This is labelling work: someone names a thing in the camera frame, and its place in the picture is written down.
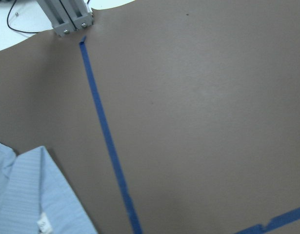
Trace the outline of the light blue button-up shirt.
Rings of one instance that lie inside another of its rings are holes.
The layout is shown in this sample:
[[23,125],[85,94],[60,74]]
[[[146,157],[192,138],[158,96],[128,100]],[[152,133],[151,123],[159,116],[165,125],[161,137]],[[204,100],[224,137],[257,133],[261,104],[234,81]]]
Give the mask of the light blue button-up shirt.
[[16,155],[0,143],[0,234],[95,234],[44,146]]

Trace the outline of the aluminium frame post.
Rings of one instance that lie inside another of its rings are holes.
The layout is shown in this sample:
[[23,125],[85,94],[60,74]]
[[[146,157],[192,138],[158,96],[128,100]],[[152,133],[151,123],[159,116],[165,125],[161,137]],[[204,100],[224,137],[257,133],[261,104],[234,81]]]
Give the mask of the aluminium frame post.
[[54,31],[60,37],[93,25],[94,16],[83,0],[38,0]]

